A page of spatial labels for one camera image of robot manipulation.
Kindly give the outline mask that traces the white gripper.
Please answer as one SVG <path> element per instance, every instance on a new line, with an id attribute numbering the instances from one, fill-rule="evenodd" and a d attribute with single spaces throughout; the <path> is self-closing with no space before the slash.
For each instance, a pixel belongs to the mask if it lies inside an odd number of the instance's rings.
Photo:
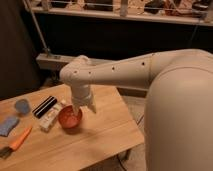
<path id="1" fill-rule="evenodd" d="M 90 85 L 72 85 L 71 93 L 73 113 L 75 116 L 78 115 L 80 106 L 87 106 L 93 113 L 96 114 L 96 105 L 93 102 L 93 93 Z"/>

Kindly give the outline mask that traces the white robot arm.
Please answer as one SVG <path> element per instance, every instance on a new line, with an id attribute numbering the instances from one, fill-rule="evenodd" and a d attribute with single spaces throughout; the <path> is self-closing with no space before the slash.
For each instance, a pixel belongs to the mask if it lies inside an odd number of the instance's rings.
<path id="1" fill-rule="evenodd" d="M 149 53 L 93 65 L 81 55 L 60 79 L 74 110 L 95 111 L 91 85 L 145 89 L 147 171 L 213 171 L 213 54 L 200 49 Z"/>

